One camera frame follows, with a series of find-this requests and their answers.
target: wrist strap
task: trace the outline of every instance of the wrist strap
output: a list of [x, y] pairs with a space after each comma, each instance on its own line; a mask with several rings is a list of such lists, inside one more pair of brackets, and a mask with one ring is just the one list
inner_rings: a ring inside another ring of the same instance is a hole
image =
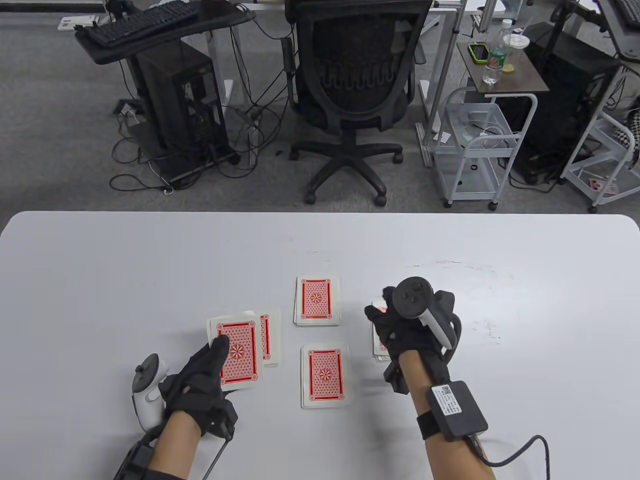
[[440, 433], [440, 427], [438, 427], [436, 418], [433, 416], [433, 412], [431, 410], [423, 413], [416, 420], [418, 420], [418, 427], [420, 427], [420, 433], [422, 433], [423, 440]]

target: white cart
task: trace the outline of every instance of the white cart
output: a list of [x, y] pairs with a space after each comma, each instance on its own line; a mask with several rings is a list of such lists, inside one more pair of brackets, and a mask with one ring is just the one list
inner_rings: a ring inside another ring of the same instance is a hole
[[[608, 204], [640, 191], [640, 166], [632, 161], [636, 139], [629, 128], [603, 111], [604, 103], [614, 85], [626, 75], [629, 73], [624, 72], [621, 67], [560, 176], [559, 183], [569, 180], [591, 200], [589, 213], [597, 213], [598, 205]], [[627, 137], [628, 147], [612, 137], [616, 127]], [[574, 163], [578, 152], [589, 138], [600, 142], [602, 146], [595, 155]]]
[[[445, 101], [442, 128], [436, 135], [433, 159], [445, 208], [455, 200], [490, 200], [495, 211], [520, 145], [538, 107], [533, 93], [487, 93], [490, 103], [454, 103], [458, 88]], [[528, 97], [531, 108], [522, 131], [513, 132], [495, 103], [500, 97]]]

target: label sticker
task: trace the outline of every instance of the label sticker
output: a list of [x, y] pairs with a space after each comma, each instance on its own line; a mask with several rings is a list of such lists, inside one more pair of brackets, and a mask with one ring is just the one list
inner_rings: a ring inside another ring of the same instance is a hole
[[431, 388], [431, 391], [436, 397], [438, 405], [440, 405], [442, 413], [444, 413], [445, 416], [462, 413], [460, 404], [458, 404], [456, 396], [453, 394], [451, 388], [448, 385], [439, 385], [438, 387], [433, 387]]

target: smartphone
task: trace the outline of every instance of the smartphone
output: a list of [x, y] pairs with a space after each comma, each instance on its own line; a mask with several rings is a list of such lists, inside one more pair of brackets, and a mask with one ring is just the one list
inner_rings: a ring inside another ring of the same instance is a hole
[[474, 63], [484, 65], [489, 58], [489, 48], [485, 44], [469, 44], [469, 53]]

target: green phone case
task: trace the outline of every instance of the green phone case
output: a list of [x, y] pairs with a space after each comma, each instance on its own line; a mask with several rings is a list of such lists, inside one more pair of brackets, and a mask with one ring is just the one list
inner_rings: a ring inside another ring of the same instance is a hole
[[486, 44], [484, 44], [484, 43], [472, 43], [472, 44], [469, 44], [469, 47], [468, 47], [469, 54], [471, 55], [471, 59], [474, 61], [474, 63], [476, 65], [485, 65], [486, 64], [486, 60], [478, 60], [476, 58], [476, 55], [474, 54], [474, 50], [472, 48], [474, 45], [484, 45], [484, 48], [486, 48], [487, 51], [489, 50], [489, 47], [487, 47]]

